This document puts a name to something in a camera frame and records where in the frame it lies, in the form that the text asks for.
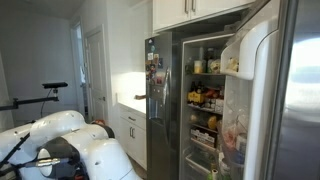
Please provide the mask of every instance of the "dark floor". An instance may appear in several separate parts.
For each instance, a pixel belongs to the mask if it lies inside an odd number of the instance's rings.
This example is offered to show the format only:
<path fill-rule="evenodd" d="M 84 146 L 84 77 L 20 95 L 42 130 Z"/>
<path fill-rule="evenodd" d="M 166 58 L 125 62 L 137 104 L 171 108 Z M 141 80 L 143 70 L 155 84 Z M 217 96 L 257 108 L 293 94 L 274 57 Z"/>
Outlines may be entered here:
<path fill-rule="evenodd" d="M 131 164 L 133 166 L 134 171 L 138 176 L 140 176 L 141 179 L 147 179 L 147 171 L 143 169 L 135 160 L 133 160 L 130 156 L 128 156 Z"/>

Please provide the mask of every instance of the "white robot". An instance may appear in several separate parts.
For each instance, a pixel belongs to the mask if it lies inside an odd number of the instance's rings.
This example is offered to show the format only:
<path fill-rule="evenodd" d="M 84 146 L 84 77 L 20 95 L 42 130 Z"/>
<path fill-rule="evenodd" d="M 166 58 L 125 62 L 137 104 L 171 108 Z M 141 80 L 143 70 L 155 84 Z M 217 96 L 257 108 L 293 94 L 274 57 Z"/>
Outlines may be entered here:
<path fill-rule="evenodd" d="M 0 133 L 0 162 L 4 161 L 17 168 L 23 180 L 70 178 L 79 173 L 90 180 L 140 179 L 113 131 L 86 124 L 76 111 L 54 113 Z"/>

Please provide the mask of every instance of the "white countertop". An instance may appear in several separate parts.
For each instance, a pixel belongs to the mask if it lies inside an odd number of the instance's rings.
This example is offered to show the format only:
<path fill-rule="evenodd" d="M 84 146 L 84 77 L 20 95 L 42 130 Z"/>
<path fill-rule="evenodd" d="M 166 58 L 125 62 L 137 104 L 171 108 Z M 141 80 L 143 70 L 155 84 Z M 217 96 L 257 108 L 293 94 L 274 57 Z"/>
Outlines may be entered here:
<path fill-rule="evenodd" d="M 117 94 L 118 103 L 146 114 L 146 99 L 134 99 L 134 95 Z"/>

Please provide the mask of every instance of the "white wall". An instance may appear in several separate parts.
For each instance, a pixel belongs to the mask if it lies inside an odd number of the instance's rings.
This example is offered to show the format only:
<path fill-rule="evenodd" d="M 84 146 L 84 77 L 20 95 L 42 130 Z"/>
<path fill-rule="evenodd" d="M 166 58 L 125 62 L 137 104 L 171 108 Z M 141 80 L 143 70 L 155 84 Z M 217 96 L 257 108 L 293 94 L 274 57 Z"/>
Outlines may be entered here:
<path fill-rule="evenodd" d="M 141 0 L 138 4 L 132 4 L 132 0 L 86 0 L 74 15 L 74 19 L 81 17 L 84 34 L 104 25 L 106 61 L 110 70 L 108 123 L 117 138 L 120 119 L 116 93 L 130 91 L 124 78 L 128 72 L 144 72 L 144 39 L 150 37 L 152 31 L 151 3 L 150 0 Z M 135 85 L 145 87 L 144 83 Z"/>
<path fill-rule="evenodd" d="M 46 102 L 43 114 L 77 109 L 69 21 L 0 7 L 0 49 L 9 97 L 47 96 L 42 83 L 64 81 L 59 102 Z M 42 103 L 13 110 L 15 125 L 40 118 Z"/>
<path fill-rule="evenodd" d="M 8 103 L 9 96 L 7 91 L 6 79 L 3 71 L 1 53 L 0 53 L 0 106 Z M 0 111 L 0 132 L 13 127 L 11 111 Z"/>

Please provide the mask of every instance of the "door frame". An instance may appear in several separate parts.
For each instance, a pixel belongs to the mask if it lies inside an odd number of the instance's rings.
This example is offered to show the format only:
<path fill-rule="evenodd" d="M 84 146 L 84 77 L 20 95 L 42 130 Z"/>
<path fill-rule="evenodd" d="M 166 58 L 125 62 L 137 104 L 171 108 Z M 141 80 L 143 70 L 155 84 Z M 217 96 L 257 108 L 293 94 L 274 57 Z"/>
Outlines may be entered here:
<path fill-rule="evenodd" d="M 93 114 L 92 114 L 92 97 L 91 97 L 91 89 L 89 88 L 91 82 L 90 82 L 90 68 L 88 67 L 90 62 L 89 61 L 89 58 L 88 58 L 88 38 L 94 34 L 97 34 L 101 32 L 102 33 L 102 45 L 103 45 L 103 53 L 104 53 L 104 65 L 105 65 L 105 96 L 107 97 L 106 101 L 105 101 L 105 106 L 106 106 L 106 119 L 105 122 L 108 124 L 108 121 L 109 121 L 109 116 L 110 116 L 110 113 L 109 113 L 109 108 L 112 106 L 112 94 L 111 94 L 111 73 L 110 73 L 110 62 L 109 62 L 109 59 L 107 59 L 107 48 L 106 48 L 106 43 L 105 43 L 105 34 L 104 34 L 104 24 L 100 24 L 98 25 L 96 28 L 86 32 L 83 36 L 83 40 L 84 40 L 84 43 L 85 43 L 85 56 L 86 56 L 86 77 L 88 79 L 88 85 L 87 85 L 87 93 L 88 93 L 88 109 L 89 109 L 89 121 L 92 120 L 92 117 L 93 117 Z"/>
<path fill-rule="evenodd" d="M 79 51 L 77 48 L 77 32 L 76 28 L 80 26 L 81 29 L 81 36 L 82 36 L 82 54 L 83 54 L 83 62 L 86 62 L 86 56 L 85 56 L 85 48 L 84 48 L 84 41 L 83 41 L 83 29 L 82 29 L 82 23 L 81 18 L 76 17 L 74 20 L 72 20 L 71 24 L 71 43 L 72 43 L 72 54 L 73 54 L 73 67 L 74 67 L 74 73 L 75 73 L 75 85 L 76 85 L 76 93 L 77 93 L 77 104 L 78 104 L 78 111 L 85 116 L 85 108 L 84 108 L 84 98 L 83 98 L 83 88 L 81 83 L 81 76 L 80 76 L 80 70 L 79 67 L 82 65 L 85 67 L 85 64 L 80 64 L 79 62 Z"/>

